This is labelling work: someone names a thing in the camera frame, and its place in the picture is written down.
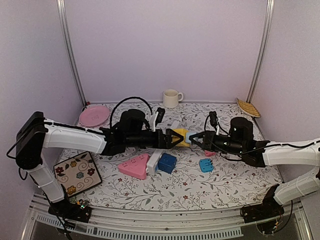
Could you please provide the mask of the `pink triangular power strip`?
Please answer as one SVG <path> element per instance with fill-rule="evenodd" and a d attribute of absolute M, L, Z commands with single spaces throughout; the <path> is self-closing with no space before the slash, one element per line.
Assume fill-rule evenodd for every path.
<path fill-rule="evenodd" d="M 123 163 L 120 163 L 117 167 L 120 173 L 145 180 L 147 177 L 147 163 L 150 159 L 148 153 L 143 153 L 135 156 Z"/>

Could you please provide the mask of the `pink socket adapter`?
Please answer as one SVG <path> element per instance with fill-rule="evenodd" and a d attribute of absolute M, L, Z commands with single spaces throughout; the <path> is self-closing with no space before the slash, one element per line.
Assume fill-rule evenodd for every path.
<path fill-rule="evenodd" d="M 208 150 L 205 150 L 204 151 L 204 155 L 206 156 L 206 157 L 212 157 L 212 156 L 214 156 L 216 153 L 215 152 L 212 152 L 212 151 L 208 151 Z"/>

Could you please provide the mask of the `pale blue cube socket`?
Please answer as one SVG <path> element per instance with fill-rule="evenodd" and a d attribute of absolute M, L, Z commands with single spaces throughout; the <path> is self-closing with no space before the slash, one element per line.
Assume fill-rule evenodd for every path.
<path fill-rule="evenodd" d="M 191 131 L 187 132 L 187 133 L 185 134 L 185 137 L 184 137 L 184 142 L 185 142 L 186 144 L 191 145 L 191 144 L 192 144 L 192 141 L 190 140 L 190 137 L 193 136 L 193 135 L 195 135 L 195 134 L 196 134 L 195 132 L 191 132 Z"/>

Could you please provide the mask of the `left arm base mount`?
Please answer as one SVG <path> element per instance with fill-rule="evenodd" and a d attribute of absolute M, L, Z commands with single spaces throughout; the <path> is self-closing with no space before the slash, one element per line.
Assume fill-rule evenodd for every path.
<path fill-rule="evenodd" d="M 88 223 L 91 218 L 92 208 L 89 206 L 81 206 L 76 203 L 71 203 L 67 199 L 59 202 L 48 201 L 50 207 L 49 214 L 56 215 L 62 219 Z"/>

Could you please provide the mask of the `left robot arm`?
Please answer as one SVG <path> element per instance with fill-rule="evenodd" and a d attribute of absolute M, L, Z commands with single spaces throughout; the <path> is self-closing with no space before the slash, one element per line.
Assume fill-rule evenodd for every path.
<path fill-rule="evenodd" d="M 119 122 L 109 128 L 93 130 L 79 126 L 54 122 L 40 111 L 34 112 L 16 135 L 9 152 L 15 150 L 18 167 L 25 170 L 46 194 L 55 209 L 63 216 L 74 213 L 74 205 L 42 157 L 44 148 L 62 148 L 88 151 L 102 156 L 123 153 L 127 147 L 171 149 L 184 140 L 174 130 L 157 129 L 158 121 L 164 116 L 160 109 L 146 120 L 138 109 L 124 111 Z"/>

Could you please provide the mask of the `light blue socket adapter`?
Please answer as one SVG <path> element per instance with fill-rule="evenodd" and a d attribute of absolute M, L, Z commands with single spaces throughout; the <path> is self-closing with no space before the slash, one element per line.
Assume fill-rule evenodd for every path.
<path fill-rule="evenodd" d="M 209 158 L 201 159 L 198 164 L 203 173 L 209 173 L 214 170 L 213 162 Z"/>

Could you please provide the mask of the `yellow cube socket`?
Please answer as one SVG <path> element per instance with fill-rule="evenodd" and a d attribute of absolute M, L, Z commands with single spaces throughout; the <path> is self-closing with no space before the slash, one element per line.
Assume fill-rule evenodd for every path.
<path fill-rule="evenodd" d="M 175 147 L 190 147 L 191 141 L 188 139 L 191 131 L 184 128 L 168 128 L 165 130 L 165 133 L 170 136 L 170 143 Z"/>

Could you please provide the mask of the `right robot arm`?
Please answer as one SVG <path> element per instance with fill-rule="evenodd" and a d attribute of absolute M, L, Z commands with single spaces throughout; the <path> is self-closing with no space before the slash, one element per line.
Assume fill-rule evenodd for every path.
<path fill-rule="evenodd" d="M 264 168 L 274 165 L 310 165 L 309 172 L 287 182 L 272 186 L 262 200 L 258 213 L 269 218 L 278 206 L 296 198 L 307 196 L 320 189 L 320 140 L 281 143 L 254 140 L 253 123 L 244 117 L 230 121 L 229 135 L 204 130 L 190 135 L 192 144 L 210 152 L 240 157 L 245 164 Z"/>

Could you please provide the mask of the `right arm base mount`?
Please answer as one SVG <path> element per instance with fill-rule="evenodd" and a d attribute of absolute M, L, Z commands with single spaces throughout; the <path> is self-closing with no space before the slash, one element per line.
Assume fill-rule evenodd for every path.
<path fill-rule="evenodd" d="M 245 205 L 240 209 L 240 215 L 245 223 L 266 220 L 281 216 L 285 213 L 282 205 L 279 205 L 274 200 L 263 201 L 260 204 Z"/>

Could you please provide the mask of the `long white power strip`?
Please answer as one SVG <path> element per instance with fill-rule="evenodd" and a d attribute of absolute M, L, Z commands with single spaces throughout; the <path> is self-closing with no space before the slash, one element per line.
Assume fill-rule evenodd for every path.
<path fill-rule="evenodd" d="M 146 173 L 150 176 L 154 176 L 158 169 L 158 161 L 161 158 L 162 154 L 165 153 L 164 149 L 156 149 L 151 157 L 149 158 L 146 164 Z"/>

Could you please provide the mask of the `dark blue cube socket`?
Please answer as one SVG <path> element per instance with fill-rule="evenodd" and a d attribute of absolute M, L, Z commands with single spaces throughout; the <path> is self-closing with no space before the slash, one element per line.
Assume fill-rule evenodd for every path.
<path fill-rule="evenodd" d="M 176 163 L 177 158 L 175 156 L 168 153 L 163 153 L 158 161 L 157 166 L 160 171 L 171 174 L 176 167 Z"/>

